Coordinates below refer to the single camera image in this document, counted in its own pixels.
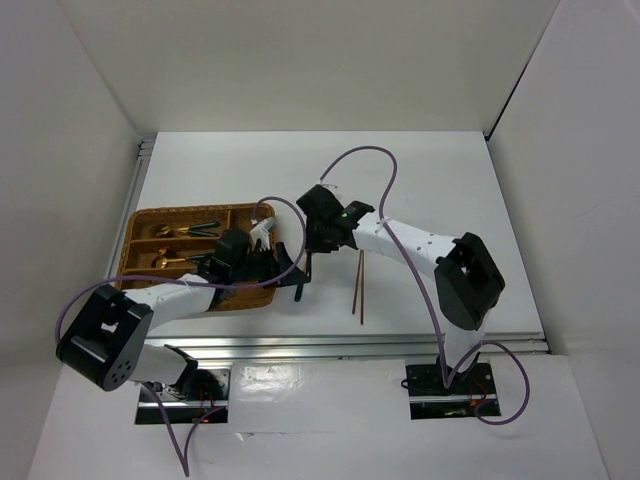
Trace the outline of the copper chopstick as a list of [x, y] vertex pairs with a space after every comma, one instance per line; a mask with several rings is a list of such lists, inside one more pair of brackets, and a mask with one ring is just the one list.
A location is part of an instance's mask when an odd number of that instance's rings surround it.
[[365, 324], [365, 306], [364, 306], [365, 300], [364, 300], [364, 297], [365, 297], [365, 252], [364, 252], [364, 257], [363, 257], [363, 269], [362, 269], [362, 274], [361, 274], [361, 285], [360, 285], [360, 292], [359, 292], [359, 297], [358, 297], [358, 305], [356, 307], [356, 313], [359, 314], [359, 322], [360, 322], [361, 326], [363, 326]]
[[352, 315], [356, 314], [356, 307], [358, 305], [358, 297], [359, 297], [360, 285], [361, 285], [361, 274], [363, 269], [363, 257], [364, 257], [364, 252], [360, 250], [359, 256], [358, 256], [354, 295], [353, 295], [352, 309], [351, 309]]

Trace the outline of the gold spoon green handle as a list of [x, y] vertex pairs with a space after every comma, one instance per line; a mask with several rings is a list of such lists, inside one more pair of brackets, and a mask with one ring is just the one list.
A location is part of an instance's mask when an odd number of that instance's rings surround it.
[[155, 269], [165, 269], [170, 265], [192, 263], [198, 264], [206, 257], [205, 254], [196, 254], [191, 256], [181, 256], [173, 250], [161, 248], [157, 255], [151, 261], [151, 267]]

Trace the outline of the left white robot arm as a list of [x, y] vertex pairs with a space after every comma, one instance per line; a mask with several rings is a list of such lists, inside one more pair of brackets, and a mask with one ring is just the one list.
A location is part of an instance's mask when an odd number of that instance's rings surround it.
[[68, 329], [56, 331], [57, 358], [106, 392], [131, 381], [162, 385], [186, 399], [212, 376], [177, 346], [147, 344], [150, 330], [205, 313], [245, 285], [301, 291], [311, 279], [283, 243], [269, 249], [239, 229], [225, 231], [212, 252], [197, 256], [196, 266], [194, 274], [146, 288], [96, 287]]

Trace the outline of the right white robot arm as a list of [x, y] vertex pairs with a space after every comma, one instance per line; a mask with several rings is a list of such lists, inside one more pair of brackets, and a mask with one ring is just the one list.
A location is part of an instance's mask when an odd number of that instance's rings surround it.
[[359, 201], [344, 206], [320, 184], [302, 195], [297, 205], [307, 217], [307, 246], [312, 253], [349, 247], [409, 268], [438, 339], [438, 384], [448, 392], [468, 384], [485, 319], [505, 288], [483, 240], [470, 232], [454, 238], [420, 230]]

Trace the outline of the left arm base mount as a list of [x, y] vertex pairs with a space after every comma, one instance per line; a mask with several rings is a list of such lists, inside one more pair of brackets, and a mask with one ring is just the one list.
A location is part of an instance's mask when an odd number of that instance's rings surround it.
[[146, 345], [134, 377], [145, 374], [151, 375], [150, 387], [140, 388], [137, 425], [228, 422], [230, 369], [205, 368], [175, 346]]

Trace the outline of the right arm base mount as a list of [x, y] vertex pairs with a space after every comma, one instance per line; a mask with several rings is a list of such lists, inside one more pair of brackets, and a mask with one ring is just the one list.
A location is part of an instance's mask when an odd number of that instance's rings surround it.
[[493, 371], [488, 362], [473, 357], [470, 367], [457, 373], [451, 385], [445, 387], [439, 360], [427, 364], [405, 366], [405, 378], [400, 381], [409, 396], [412, 420], [472, 418], [475, 410], [489, 417], [501, 415]]

